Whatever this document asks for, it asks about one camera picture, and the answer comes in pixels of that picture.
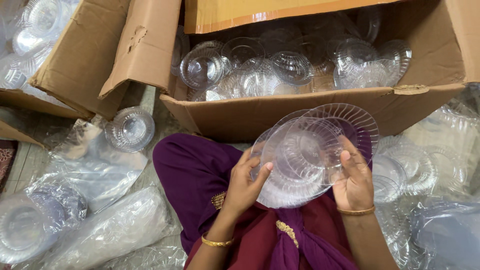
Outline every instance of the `woman's left hand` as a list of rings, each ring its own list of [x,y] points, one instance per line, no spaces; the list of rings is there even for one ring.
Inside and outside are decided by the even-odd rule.
[[[260,164],[260,157],[256,156],[250,159],[251,151],[251,148],[247,149],[237,165],[233,167],[227,195],[222,206],[222,210],[228,211],[236,217],[239,217],[255,203],[273,169],[273,163],[265,164],[260,169],[257,179],[253,181],[250,171]]]

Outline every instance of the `gold embroidery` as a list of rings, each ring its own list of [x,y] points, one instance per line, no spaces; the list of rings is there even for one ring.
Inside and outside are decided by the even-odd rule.
[[[222,208],[223,200],[225,199],[225,193],[226,192],[224,191],[212,197],[212,203],[215,206],[215,209],[219,210]]]
[[[276,227],[282,232],[286,233],[288,236],[290,236],[290,238],[293,240],[293,243],[295,243],[295,246],[299,248],[299,243],[295,238],[295,232],[293,232],[293,229],[290,228],[290,226],[286,225],[284,222],[276,221]]]

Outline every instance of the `purple garment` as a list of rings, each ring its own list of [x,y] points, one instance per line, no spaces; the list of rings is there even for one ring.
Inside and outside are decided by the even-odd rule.
[[[356,270],[357,267],[345,259],[338,250],[322,238],[303,227],[300,209],[276,209],[280,221],[295,233],[299,248],[287,233],[277,229],[278,243],[272,254],[270,270],[298,269],[300,252],[314,270]]]
[[[180,239],[187,254],[212,226],[218,213],[212,197],[227,191],[231,169],[241,155],[232,146],[181,133],[155,146],[153,164],[183,226]]]
[[[153,164],[183,226],[180,238],[187,254],[215,220],[218,210],[211,199],[227,190],[231,169],[241,154],[234,147],[186,134],[170,135],[156,145]],[[327,195],[333,198],[331,189]],[[293,228],[300,247],[297,249],[290,237],[278,230],[270,269],[297,270],[299,252],[315,270],[356,269],[328,242],[304,229],[299,209],[276,209],[275,212]]]

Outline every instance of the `fingers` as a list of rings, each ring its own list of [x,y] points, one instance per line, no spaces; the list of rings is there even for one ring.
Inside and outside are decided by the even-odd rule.
[[[255,182],[253,182],[252,186],[255,188],[255,190],[260,193],[260,190],[265,184],[265,181],[267,181],[268,176],[270,176],[270,172],[273,170],[273,163],[268,162],[258,172],[257,179],[255,179]]]
[[[247,162],[247,160],[250,158],[251,153],[252,153],[252,148],[250,147],[247,150],[245,150],[245,152],[242,154],[242,156],[240,157],[239,162],[237,162],[237,164],[242,165],[245,162]]]
[[[260,156],[255,156],[248,161],[246,161],[243,165],[247,166],[250,170],[255,168],[260,164]]]
[[[347,137],[340,135],[338,136],[338,140],[343,145],[343,149],[350,153],[353,162],[355,162],[359,168],[363,169],[368,166],[358,149],[347,139]]]
[[[340,154],[343,168],[348,172],[354,184],[366,182],[366,177],[358,169],[356,162],[348,150],[343,150]]]

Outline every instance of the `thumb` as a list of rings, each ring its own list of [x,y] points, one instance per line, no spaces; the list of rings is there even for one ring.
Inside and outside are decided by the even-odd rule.
[[[273,169],[273,163],[271,162],[268,162],[264,166],[262,166],[262,168],[258,172],[257,179],[255,179],[255,182],[253,182],[252,184],[252,186],[256,190],[260,191],[262,189],[272,169]]]

